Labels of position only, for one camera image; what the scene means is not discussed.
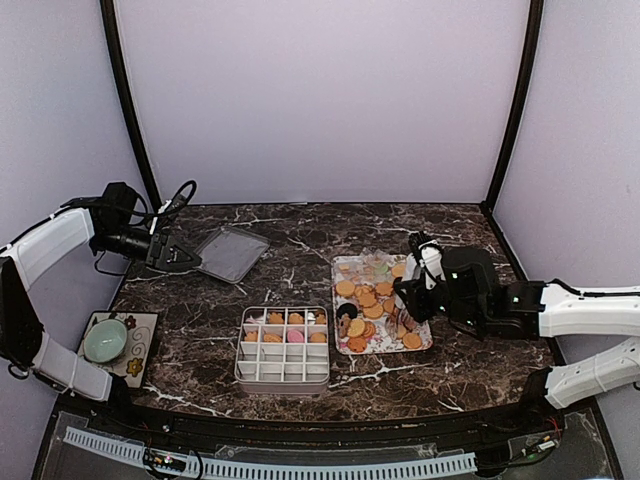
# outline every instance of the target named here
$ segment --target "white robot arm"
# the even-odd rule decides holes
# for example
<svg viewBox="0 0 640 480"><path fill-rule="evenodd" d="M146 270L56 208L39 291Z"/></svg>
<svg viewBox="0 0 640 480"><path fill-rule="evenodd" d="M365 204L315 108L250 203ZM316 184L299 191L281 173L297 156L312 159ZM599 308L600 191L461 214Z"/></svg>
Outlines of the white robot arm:
<svg viewBox="0 0 640 480"><path fill-rule="evenodd" d="M560 280L499 284L489 254L462 247L444 251L425 234L412 234L398 299L419 322L437 313L479 339L538 339L571 334L629 335L620 345L580 362L534 372L527 401L544 398L555 409L640 382L640 287L576 289Z"/></svg>
<svg viewBox="0 0 640 480"><path fill-rule="evenodd" d="M62 391L99 402L110 399L114 377L52 339L44 331L27 292L55 263L86 244L94 253L121 253L163 271L197 266L199 257L171 236L162 232L152 235L144 226L129 225L138 198L124 183L109 184L102 197L69 202L0 249L0 356L11 362L9 372L14 377L26 378L33 371ZM174 200L188 202L181 195ZM173 212L168 214L141 215L143 221L153 221L155 228L160 215L165 215L162 220L177 213L177 208L169 207Z"/></svg>

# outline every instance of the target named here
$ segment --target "small bowl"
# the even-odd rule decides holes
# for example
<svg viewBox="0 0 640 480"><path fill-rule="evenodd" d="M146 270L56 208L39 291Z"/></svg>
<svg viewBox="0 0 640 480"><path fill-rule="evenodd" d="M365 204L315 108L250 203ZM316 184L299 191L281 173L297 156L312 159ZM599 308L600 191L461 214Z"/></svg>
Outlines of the small bowl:
<svg viewBox="0 0 640 480"><path fill-rule="evenodd" d="M127 327L119 320L100 322L84 339L84 356L93 363L107 363L118 357L127 343Z"/></svg>

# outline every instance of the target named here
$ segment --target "coaster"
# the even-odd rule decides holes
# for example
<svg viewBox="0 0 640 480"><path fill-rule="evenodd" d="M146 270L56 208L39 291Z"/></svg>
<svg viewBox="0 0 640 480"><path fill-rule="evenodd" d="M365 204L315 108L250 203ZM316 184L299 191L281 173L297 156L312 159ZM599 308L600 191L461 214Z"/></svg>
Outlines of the coaster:
<svg viewBox="0 0 640 480"><path fill-rule="evenodd" d="M140 388L147 366L147 357L151 349L153 333L156 329L156 323L158 322L158 314L93 312L82 336L78 356L85 359L84 339L87 337L89 330L91 330L94 325L111 318L120 320L127 326L127 343L125 344L124 352L111 363L94 365L107 372L112 372L120 377L124 377L129 388Z"/></svg>

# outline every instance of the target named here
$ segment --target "macaron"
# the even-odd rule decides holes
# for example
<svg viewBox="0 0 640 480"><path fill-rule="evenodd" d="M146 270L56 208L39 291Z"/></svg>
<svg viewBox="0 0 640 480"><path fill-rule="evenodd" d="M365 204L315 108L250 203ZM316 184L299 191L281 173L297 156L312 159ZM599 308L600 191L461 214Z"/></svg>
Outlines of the macaron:
<svg viewBox="0 0 640 480"><path fill-rule="evenodd" d="M304 335L298 330L289 330L287 332L287 342L304 343Z"/></svg>

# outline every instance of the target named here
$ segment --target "lavender wall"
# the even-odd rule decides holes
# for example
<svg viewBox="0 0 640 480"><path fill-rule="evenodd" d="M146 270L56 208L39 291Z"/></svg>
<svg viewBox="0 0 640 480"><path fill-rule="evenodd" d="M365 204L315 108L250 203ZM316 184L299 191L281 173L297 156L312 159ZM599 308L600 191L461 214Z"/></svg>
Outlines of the lavender wall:
<svg viewBox="0 0 640 480"><path fill-rule="evenodd" d="M0 244L74 196L125 180L141 190L110 70L99 2L0 5ZM31 298L47 330L75 348L117 279L93 272L89 249L45 274ZM105 268L124 267L119 259ZM30 478L55 401L0 361L0 476Z"/></svg>
<svg viewBox="0 0 640 480"><path fill-rule="evenodd" d="M484 198L528 0L119 1L160 191L201 203Z"/></svg>
<svg viewBox="0 0 640 480"><path fill-rule="evenodd" d="M530 278L640 283L640 4L548 2L497 218ZM570 361L618 343L569 337ZM640 477L638 392L599 399L626 478Z"/></svg>

